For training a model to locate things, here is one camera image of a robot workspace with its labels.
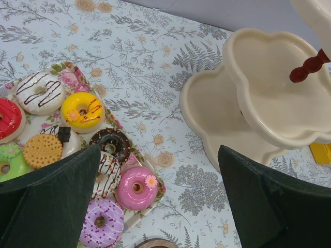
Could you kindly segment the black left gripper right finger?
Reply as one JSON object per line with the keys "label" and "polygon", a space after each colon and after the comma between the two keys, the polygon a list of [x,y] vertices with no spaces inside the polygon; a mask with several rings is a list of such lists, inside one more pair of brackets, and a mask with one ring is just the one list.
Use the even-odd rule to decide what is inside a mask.
{"label": "black left gripper right finger", "polygon": [[330,188],[224,145],[218,161],[242,247],[330,247]]}

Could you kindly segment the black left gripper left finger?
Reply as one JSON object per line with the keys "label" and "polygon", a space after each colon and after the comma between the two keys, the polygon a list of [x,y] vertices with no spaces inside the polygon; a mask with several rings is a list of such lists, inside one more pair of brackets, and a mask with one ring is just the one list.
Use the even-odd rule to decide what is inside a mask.
{"label": "black left gripper left finger", "polygon": [[1,247],[77,247],[99,145],[1,183]]}

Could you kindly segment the purple sprinkled donut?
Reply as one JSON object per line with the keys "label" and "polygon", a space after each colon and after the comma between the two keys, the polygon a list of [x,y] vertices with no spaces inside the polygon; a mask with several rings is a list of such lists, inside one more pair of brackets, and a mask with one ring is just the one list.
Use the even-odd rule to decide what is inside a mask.
{"label": "purple sprinkled donut", "polygon": [[124,212],[110,198],[89,201],[79,242],[86,247],[111,247],[124,229]]}

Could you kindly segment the orange round biscuit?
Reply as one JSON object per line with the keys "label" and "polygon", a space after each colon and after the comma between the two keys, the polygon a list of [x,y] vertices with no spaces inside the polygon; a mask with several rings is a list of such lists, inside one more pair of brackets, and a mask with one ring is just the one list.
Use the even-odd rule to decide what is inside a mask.
{"label": "orange round biscuit", "polygon": [[59,161],[62,157],[63,145],[52,134],[38,134],[30,138],[23,149],[23,156],[34,169],[43,168]]}

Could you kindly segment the white donut with chocolate square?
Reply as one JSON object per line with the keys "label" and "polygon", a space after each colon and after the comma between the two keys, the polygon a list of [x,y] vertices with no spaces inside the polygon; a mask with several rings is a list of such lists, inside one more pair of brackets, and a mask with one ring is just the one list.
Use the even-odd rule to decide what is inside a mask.
{"label": "white donut with chocolate square", "polygon": [[51,134],[61,141],[63,146],[62,159],[81,149],[80,138],[70,127],[54,125],[42,129],[40,134],[44,133]]}

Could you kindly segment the chocolate sprinkled donut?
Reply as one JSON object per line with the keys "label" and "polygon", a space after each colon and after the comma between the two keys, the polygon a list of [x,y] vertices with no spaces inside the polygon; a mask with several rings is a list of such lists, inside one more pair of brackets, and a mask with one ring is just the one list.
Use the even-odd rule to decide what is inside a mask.
{"label": "chocolate sprinkled donut", "polygon": [[131,145],[129,139],[118,129],[101,129],[92,136],[89,144],[99,144],[101,151],[111,154],[119,163],[125,163],[130,157]]}

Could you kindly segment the pink glazed donut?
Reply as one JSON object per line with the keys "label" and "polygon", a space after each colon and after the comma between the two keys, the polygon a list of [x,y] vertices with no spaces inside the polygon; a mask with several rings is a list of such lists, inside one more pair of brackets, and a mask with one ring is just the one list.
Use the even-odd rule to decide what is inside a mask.
{"label": "pink glazed donut", "polygon": [[137,166],[122,173],[115,196],[124,208],[139,211],[152,204],[157,192],[158,180],[156,176],[147,168]]}

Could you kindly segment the yellow glazed donut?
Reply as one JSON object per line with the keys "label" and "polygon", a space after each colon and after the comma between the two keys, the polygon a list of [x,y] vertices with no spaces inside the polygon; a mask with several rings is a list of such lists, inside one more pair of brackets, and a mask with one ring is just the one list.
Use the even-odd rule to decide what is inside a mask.
{"label": "yellow glazed donut", "polygon": [[105,118],[101,100],[88,92],[77,92],[67,97],[60,114],[63,125],[78,133],[97,130]]}

